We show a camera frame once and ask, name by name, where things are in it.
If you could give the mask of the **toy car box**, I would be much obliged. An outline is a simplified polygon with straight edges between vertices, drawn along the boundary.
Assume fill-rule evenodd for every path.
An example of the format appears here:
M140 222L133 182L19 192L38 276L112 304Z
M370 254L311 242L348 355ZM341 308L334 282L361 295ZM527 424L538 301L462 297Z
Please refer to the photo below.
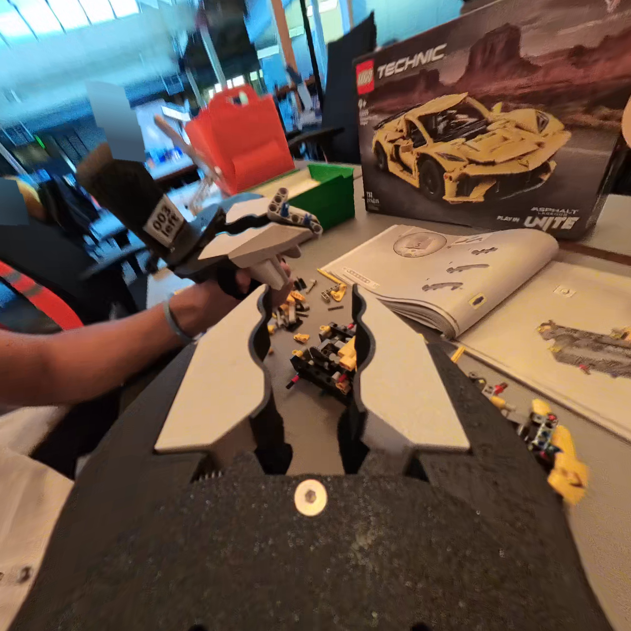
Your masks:
M576 241L624 159L629 1L487 1L354 61L369 212Z

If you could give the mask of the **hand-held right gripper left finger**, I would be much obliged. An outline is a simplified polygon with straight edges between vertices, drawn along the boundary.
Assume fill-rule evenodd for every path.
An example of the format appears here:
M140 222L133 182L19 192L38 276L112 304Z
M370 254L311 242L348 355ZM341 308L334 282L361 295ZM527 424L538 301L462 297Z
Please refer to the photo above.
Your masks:
M268 403L269 287L261 285L197 342L163 428L157 454L205 453L229 466L256 449L251 420Z

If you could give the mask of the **black office chair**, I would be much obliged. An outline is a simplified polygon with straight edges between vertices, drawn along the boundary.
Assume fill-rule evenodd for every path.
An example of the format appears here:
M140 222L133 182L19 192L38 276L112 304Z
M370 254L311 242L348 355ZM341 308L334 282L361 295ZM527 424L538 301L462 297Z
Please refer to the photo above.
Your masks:
M372 53L376 44L374 12L347 34L328 43L321 126L288 139L294 158L298 158L302 146L307 146L315 149L315 160L360 164L359 97L354 61Z

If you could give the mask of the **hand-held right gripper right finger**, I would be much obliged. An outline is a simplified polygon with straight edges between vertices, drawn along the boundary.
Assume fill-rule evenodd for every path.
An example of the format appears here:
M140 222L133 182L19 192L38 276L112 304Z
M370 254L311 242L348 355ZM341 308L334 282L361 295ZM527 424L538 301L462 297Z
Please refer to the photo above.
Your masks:
M468 456L469 438L423 336L359 285L351 302L350 470L359 471L371 453L403 471L422 454Z

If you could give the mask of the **red plastic bin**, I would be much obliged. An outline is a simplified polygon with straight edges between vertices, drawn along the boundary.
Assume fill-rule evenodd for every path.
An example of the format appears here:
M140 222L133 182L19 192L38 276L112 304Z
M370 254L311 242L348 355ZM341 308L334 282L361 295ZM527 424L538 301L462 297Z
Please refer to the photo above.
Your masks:
M217 93L184 129L227 196L295 170L274 99L249 84Z

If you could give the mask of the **grey wristband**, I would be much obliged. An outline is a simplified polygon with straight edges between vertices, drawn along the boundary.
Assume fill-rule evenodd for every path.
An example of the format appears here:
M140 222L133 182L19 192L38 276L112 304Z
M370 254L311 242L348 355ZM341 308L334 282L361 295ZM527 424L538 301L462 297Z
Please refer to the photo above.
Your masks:
M172 308L170 306L170 301L171 299L175 296L175 293L171 293L170 295L168 295L168 297L162 302L162 311L163 311L163 316L165 318L165 321L167 323L167 326L169 327L170 331L173 333L173 335L178 339L178 341L183 345L188 345L191 343L194 343L196 341L196 337L195 336L190 336L187 333L185 333L182 329L182 327L180 327L178 321L175 318L175 315L172 311Z

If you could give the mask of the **person's left forearm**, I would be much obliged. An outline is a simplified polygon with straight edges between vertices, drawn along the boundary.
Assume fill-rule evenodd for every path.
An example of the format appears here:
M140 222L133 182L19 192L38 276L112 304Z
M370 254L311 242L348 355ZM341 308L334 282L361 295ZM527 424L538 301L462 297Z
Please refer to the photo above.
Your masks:
M193 314L185 295L170 306L183 331ZM53 335L1 331L1 406L66 405L114 389L182 344L162 306Z

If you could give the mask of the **open instruction booklet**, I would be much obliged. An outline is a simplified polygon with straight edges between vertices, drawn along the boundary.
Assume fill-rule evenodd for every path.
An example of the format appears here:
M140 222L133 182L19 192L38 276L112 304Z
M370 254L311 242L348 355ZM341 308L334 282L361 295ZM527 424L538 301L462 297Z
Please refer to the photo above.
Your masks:
M323 266L479 361L630 438L630 278L555 260L534 229L394 225Z

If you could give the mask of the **grey desk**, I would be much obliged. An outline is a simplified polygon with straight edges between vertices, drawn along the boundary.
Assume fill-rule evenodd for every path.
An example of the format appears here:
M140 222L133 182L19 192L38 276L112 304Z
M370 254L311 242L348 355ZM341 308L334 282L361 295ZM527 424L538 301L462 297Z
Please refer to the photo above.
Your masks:
M355 218L304 246L295 262L294 274L304 280L318 278L311 295L312 316L304 328L313 333L328 321L327 309L317 290L330 286L316 272L321 264L381 233L390 225L407 224L422 230L450 235L483 232L480 228L422 222L409 218L367 213L363 184L356 168L353 174ZM630 443L573 410L552 400L561 422L568 427L575 448L589 468L586 496L567 510L569 526L586 574L615 630L630 629ZM290 475L335 475L343 472L336 439L341 404L320 396L309 384L298 384L291 392L278 394L277 404L285 418L287 440L294 457Z

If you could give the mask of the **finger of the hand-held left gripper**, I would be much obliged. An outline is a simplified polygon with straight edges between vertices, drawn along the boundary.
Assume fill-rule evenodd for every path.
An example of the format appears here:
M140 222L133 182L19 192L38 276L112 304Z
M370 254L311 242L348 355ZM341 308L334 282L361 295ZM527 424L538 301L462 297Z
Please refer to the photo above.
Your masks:
M264 263L320 236L304 226L268 222L264 225L215 222L205 230L196 258L198 271L246 269Z
M240 234L271 222L268 217L270 197L242 193L221 202L217 210L217 233Z

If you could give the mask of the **pile of yellow toy panels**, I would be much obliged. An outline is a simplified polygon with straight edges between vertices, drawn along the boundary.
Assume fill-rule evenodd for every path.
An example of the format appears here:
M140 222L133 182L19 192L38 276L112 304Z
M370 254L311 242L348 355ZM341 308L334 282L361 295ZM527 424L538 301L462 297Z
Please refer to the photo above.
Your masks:
M306 346L312 340L312 336L303 332L302 327L311 316L311 301L316 299L317 289L320 289L320 299L328 312L344 308L342 303L348 285L340 277L324 269L317 269L316 272L316 278L297 278L284 303L272 310L267 324L271 337L285 332L299 346Z

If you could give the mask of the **green plastic bin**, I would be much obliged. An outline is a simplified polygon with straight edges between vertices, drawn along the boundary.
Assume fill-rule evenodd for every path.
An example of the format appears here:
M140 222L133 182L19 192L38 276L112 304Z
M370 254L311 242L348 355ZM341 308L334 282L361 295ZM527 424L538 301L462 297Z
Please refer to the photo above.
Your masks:
M308 162L277 178L247 189L271 198L280 187L288 189L291 206L315 215L324 231L355 218L356 169L351 165Z

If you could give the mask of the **person's left hand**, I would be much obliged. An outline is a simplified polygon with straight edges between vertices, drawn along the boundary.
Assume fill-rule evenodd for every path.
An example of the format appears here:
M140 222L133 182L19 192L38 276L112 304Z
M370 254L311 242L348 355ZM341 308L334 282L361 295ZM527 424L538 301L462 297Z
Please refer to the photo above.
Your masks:
M217 280L207 280L187 290L191 299L193 314L187 316L185 330L192 336L205 332L216 325L251 291L258 286L249 269L225 272Z

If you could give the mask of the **grey angled toy beam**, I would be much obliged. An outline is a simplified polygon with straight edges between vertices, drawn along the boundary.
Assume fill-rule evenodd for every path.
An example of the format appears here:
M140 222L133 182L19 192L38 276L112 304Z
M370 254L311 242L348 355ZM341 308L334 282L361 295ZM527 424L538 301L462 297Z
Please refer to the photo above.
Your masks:
M323 233L322 225L314 214L290 205L286 187L277 189L268 204L266 216L272 222L308 229L317 237Z

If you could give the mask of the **small black yellow toy subassembly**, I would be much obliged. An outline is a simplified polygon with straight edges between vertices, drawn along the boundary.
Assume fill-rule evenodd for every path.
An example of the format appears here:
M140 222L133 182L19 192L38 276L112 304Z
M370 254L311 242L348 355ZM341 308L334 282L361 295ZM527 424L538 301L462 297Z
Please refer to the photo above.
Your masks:
M294 340L302 345L292 351L290 363L295 375L287 383L287 390L299 381L307 381L323 393L350 404L358 360L355 350L355 323L339 325L330 322L319 328L319 339L309 345L309 336L296 334Z

